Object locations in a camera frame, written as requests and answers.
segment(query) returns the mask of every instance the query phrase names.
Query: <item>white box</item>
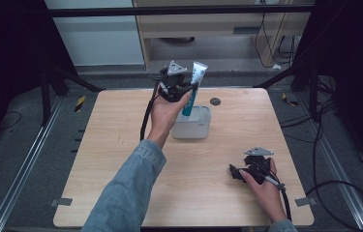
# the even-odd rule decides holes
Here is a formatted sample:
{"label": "white box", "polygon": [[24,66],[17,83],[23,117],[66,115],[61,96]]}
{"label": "white box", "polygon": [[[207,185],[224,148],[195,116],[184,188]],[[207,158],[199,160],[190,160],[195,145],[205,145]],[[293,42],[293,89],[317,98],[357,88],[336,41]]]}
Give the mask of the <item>white box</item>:
{"label": "white box", "polygon": [[190,117],[180,112],[171,130],[173,138],[206,138],[211,123],[211,110],[207,106],[194,106]]}

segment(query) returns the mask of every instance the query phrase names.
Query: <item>wooden table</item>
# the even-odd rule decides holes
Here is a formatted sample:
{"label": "wooden table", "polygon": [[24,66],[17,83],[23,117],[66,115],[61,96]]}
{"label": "wooden table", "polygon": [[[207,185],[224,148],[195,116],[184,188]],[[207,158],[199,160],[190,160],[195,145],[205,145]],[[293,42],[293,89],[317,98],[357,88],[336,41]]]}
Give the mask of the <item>wooden table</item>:
{"label": "wooden table", "polygon": [[[103,91],[97,98],[54,224],[82,226],[105,185],[139,141],[152,90]],[[210,104],[212,98],[221,104]],[[243,167],[244,151],[273,151],[278,177],[287,186],[295,225],[314,222],[309,206],[297,207],[304,190],[267,92],[263,89],[199,89],[196,105],[211,109],[205,139],[166,141],[166,166],[159,176],[143,226],[258,226],[269,219],[249,187],[231,178],[228,165]]]}

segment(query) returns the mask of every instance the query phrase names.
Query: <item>white cabinet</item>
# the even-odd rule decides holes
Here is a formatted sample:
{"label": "white cabinet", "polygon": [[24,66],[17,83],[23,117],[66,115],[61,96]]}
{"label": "white cabinet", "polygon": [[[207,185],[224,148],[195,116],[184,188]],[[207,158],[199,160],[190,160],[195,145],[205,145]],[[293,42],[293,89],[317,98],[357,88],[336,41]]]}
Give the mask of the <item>white cabinet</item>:
{"label": "white cabinet", "polygon": [[[131,0],[45,0],[49,9],[132,7]],[[54,18],[77,70],[97,71],[114,66],[144,67],[134,16]]]}

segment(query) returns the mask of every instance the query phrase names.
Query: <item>black pole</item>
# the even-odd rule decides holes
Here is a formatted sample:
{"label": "black pole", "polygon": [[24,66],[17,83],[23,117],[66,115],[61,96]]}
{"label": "black pole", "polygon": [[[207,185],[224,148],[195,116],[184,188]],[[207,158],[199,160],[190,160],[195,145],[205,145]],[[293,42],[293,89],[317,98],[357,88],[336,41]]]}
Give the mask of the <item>black pole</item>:
{"label": "black pole", "polygon": [[314,4],[285,5],[224,5],[135,7],[98,9],[57,9],[48,11],[21,11],[21,14],[51,17],[123,16],[123,15],[200,15],[200,14],[252,14],[252,13],[304,13],[316,8]]}

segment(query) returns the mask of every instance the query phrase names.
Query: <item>light blue sleeve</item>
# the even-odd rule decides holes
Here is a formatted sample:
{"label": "light blue sleeve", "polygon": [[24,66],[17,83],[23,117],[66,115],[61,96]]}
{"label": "light blue sleeve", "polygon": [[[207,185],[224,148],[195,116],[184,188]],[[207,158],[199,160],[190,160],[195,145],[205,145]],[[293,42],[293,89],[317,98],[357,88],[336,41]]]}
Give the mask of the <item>light blue sleeve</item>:
{"label": "light blue sleeve", "polygon": [[106,185],[81,231],[139,231],[165,163],[161,148],[142,140]]}
{"label": "light blue sleeve", "polygon": [[288,219],[277,220],[269,226],[268,232],[297,232],[298,230],[293,226],[292,222]]}

